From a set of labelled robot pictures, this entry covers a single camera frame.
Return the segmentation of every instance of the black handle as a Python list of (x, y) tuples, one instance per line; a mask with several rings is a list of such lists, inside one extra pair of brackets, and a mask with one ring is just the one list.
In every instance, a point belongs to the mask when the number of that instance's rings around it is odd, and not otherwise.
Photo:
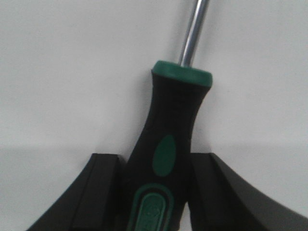
[(127, 231), (178, 230), (187, 201), (192, 128), (210, 86), (168, 73), (152, 72), (150, 112), (124, 170), (121, 220)]

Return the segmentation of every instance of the white background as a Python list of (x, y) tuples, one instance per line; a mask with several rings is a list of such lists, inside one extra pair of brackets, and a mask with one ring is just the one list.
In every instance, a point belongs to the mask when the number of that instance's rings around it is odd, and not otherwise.
[[(128, 157), (150, 70), (177, 62), (193, 0), (0, 0), (0, 230), (23, 231), (90, 154)], [(308, 1), (212, 0), (194, 59), (214, 85), (192, 151), (213, 151), (308, 217)], [(186, 211), (181, 230), (189, 230)]]

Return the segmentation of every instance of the screwdriver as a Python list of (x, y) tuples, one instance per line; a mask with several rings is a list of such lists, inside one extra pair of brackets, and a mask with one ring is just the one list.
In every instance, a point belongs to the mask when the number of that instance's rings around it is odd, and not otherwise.
[(197, 0), (178, 64), (152, 69), (150, 111), (121, 181), (119, 231), (176, 231), (187, 202), (195, 117), (212, 86), (192, 59), (209, 0)]

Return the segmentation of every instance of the metal shaft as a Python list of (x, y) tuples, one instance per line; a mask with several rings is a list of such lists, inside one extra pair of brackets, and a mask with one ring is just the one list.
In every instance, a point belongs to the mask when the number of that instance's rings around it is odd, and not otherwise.
[(180, 55), (179, 65), (191, 66), (209, 0), (197, 0)]

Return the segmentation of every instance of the chrome shaft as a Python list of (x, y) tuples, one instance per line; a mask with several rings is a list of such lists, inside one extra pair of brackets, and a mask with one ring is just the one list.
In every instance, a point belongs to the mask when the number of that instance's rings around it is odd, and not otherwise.
[(180, 55), (179, 65), (191, 66), (209, 0), (197, 0)]

